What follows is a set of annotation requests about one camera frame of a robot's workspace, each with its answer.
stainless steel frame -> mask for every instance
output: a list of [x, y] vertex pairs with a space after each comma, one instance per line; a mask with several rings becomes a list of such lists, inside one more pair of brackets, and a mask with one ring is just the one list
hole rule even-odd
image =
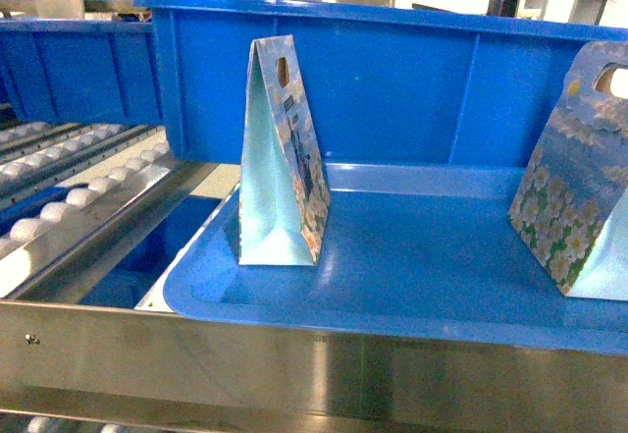
[[0, 407], [181, 431], [628, 430], [628, 360], [0, 303]]

paper gift bag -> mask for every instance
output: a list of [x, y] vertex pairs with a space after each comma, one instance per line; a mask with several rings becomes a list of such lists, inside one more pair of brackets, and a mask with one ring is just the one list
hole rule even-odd
[[567, 296], [628, 300], [628, 100], [611, 82], [625, 69], [628, 44], [583, 47], [510, 207]]
[[240, 178], [240, 264], [315, 265], [330, 206], [292, 36], [251, 45]]

screw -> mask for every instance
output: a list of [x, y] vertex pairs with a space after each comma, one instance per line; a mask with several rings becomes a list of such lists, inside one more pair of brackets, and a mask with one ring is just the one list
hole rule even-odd
[[39, 345], [41, 343], [36, 335], [27, 334], [26, 335], [26, 344], [27, 345]]

flower pattern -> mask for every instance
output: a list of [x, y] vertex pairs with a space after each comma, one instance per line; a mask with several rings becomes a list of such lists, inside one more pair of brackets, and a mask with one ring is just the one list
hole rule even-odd
[[543, 164], [537, 147], [524, 179], [513, 198], [508, 217], [512, 227], [568, 292], [602, 230], [600, 208], [594, 199], [581, 205], [560, 177]]

blue plastic crate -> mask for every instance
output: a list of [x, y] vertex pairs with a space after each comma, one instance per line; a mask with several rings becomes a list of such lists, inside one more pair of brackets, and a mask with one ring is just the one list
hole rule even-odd
[[5, 21], [0, 51], [22, 121], [162, 123], [152, 25]]
[[331, 3], [135, 2], [153, 12], [170, 144], [210, 162], [240, 161], [255, 38], [294, 36], [327, 159], [494, 166], [527, 164], [585, 43], [628, 40], [621, 28]]

